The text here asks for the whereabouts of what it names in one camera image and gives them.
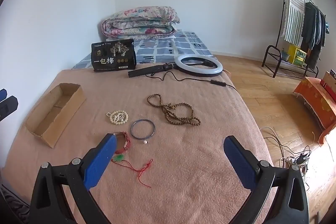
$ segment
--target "striped towel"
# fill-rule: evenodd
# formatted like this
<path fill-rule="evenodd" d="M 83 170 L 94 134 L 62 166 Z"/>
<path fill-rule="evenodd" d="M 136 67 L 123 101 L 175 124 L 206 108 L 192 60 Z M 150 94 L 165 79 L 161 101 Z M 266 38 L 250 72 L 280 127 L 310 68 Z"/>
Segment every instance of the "striped towel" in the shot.
<path fill-rule="evenodd" d="M 305 0 L 285 0 L 285 5 L 283 39 L 300 47 L 303 20 L 305 18 Z"/>

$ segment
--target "bed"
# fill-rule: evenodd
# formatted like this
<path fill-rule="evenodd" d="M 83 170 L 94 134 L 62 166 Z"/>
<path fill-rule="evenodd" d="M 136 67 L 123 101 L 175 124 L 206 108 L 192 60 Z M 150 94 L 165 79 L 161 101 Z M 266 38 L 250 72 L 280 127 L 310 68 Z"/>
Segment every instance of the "bed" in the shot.
<path fill-rule="evenodd" d="M 169 63 L 180 54 L 200 54 L 215 58 L 194 32 L 176 32 L 175 38 L 143 39 L 134 41 L 138 64 Z M 73 69 L 92 68 L 91 54 L 76 64 Z"/>
<path fill-rule="evenodd" d="M 137 68 L 149 66 L 140 64 Z M 185 77 L 174 71 L 178 79 Z M 233 85 L 222 73 L 215 80 Z M 234 135 L 257 157 L 271 162 L 266 143 L 247 106 L 236 90 L 207 82 L 177 82 L 168 74 L 164 81 L 145 76 L 128 78 L 127 71 L 95 73 L 92 68 L 61 71 L 49 89 L 60 83 L 82 86 L 86 100 L 70 120 L 56 146 L 51 149 L 40 139 L 20 128 L 9 152 L 3 176 L 14 190 L 30 200 L 36 175 L 45 161 L 52 165 L 68 164 L 83 157 L 108 132 L 129 132 L 132 122 L 147 118 L 156 132 L 147 144 L 131 139 L 125 159 L 142 168 L 142 174 L 110 163 L 98 185 L 90 190 L 112 223 L 229 223 L 249 195 L 223 152 L 223 140 Z M 170 124 L 160 108 L 147 102 L 149 95 L 160 93 L 164 104 L 186 102 L 201 121 L 199 126 Z M 107 112 L 125 110 L 129 122 L 110 123 Z M 182 109 L 178 115 L 185 115 Z M 138 132 L 148 128 L 139 124 Z M 78 223 L 84 223 L 65 188 L 69 205 Z M 262 223 L 270 208 L 273 192 L 256 223 Z"/>

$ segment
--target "blue checkered sheet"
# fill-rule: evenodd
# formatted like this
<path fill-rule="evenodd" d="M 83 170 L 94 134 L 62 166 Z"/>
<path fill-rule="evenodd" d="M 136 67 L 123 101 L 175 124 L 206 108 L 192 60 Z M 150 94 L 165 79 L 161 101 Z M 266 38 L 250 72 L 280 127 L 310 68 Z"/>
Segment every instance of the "blue checkered sheet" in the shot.
<path fill-rule="evenodd" d="M 199 54 L 215 58 L 194 32 L 176 32 L 176 38 L 134 40 L 137 64 L 169 63 L 181 54 Z M 73 69 L 92 68 L 91 54 Z"/>

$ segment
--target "tree illustration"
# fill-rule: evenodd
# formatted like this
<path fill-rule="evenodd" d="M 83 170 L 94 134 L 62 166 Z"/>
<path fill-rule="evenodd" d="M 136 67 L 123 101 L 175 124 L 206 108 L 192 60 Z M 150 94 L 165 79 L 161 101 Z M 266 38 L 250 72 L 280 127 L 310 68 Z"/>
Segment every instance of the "tree illustration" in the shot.
<path fill-rule="evenodd" d="M 113 52 L 113 56 L 115 57 L 115 56 L 116 56 L 117 47 L 114 45 L 114 46 L 110 49 L 110 51 Z"/>
<path fill-rule="evenodd" d="M 113 52 L 113 56 L 116 56 L 116 52 L 121 53 L 121 56 L 125 56 L 125 53 L 129 50 L 124 44 L 122 44 L 120 41 L 118 41 L 111 49 L 110 51 Z"/>
<path fill-rule="evenodd" d="M 120 50 L 122 51 L 121 56 L 125 56 L 126 52 L 129 50 L 124 44 L 121 45 Z"/>

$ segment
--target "pearl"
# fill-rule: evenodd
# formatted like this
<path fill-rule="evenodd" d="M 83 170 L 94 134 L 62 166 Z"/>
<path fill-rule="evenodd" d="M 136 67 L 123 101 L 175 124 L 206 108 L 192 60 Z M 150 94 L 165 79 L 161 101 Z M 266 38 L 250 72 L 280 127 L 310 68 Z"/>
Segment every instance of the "pearl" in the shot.
<path fill-rule="evenodd" d="M 124 124 L 128 121 L 128 114 L 125 110 L 117 110 L 112 113 L 108 112 L 106 115 L 113 124 Z"/>

